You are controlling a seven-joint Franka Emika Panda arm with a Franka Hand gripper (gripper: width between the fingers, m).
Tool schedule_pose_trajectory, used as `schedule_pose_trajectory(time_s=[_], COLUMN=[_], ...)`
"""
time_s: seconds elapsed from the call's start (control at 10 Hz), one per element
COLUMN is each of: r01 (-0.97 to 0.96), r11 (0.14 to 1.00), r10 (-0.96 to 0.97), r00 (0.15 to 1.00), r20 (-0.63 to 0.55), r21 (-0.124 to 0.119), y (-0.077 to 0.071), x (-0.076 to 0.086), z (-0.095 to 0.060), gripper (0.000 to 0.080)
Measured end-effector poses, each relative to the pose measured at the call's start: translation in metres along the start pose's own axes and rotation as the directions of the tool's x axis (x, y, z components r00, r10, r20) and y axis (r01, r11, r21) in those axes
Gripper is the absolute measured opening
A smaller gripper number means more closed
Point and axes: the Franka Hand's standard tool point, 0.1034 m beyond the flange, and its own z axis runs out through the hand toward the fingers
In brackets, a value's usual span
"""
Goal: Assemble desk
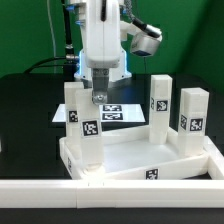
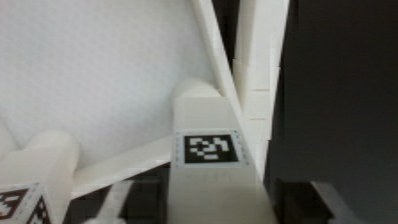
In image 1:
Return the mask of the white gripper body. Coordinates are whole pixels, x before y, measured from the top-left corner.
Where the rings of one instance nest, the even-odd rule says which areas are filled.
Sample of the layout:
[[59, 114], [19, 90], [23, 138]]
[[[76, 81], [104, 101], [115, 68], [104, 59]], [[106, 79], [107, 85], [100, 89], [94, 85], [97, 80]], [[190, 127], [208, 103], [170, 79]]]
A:
[[87, 0], [82, 39], [89, 68], [118, 66], [121, 55], [118, 0]]

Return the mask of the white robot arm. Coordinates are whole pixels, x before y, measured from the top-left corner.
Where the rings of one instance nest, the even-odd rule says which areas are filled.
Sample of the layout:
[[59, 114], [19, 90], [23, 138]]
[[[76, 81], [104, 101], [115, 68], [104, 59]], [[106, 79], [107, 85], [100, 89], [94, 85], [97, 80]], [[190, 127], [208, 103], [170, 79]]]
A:
[[131, 78], [122, 48], [120, 0], [65, 0], [65, 8], [78, 12], [82, 50], [76, 78], [92, 87], [94, 104], [108, 102], [108, 89]]

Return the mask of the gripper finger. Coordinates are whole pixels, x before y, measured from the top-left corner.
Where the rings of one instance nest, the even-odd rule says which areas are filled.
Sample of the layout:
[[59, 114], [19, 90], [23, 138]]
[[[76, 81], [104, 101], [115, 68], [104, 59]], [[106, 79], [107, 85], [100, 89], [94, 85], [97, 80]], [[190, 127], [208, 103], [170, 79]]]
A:
[[94, 69], [92, 71], [92, 101], [96, 105], [107, 103], [109, 83], [108, 69]]

